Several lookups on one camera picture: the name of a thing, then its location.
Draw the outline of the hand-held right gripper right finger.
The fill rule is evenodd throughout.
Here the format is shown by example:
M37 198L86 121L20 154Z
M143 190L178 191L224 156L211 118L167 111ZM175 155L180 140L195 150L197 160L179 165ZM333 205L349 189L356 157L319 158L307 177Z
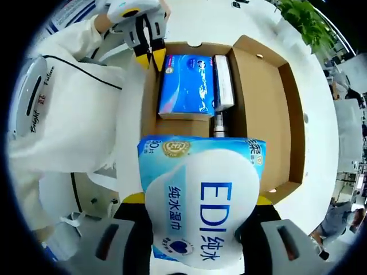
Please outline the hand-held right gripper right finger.
M251 215L236 230L242 245L244 274L327 274L327 263L296 224L281 219L260 196Z

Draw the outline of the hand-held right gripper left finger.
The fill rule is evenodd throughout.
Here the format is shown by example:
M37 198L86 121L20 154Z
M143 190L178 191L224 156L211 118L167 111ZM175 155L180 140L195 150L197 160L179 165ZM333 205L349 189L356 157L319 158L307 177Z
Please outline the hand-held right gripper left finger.
M149 274L152 225L144 193L129 195L112 217L79 215L76 253L61 262L66 274Z

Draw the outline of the person's left hand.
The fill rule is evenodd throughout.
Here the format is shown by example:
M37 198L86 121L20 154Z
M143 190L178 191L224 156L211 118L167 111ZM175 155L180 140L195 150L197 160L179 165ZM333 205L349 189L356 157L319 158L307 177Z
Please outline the person's left hand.
M95 29L99 34L104 34L107 32L110 28L114 27L116 23L113 23L107 13L100 13L98 14L93 22Z

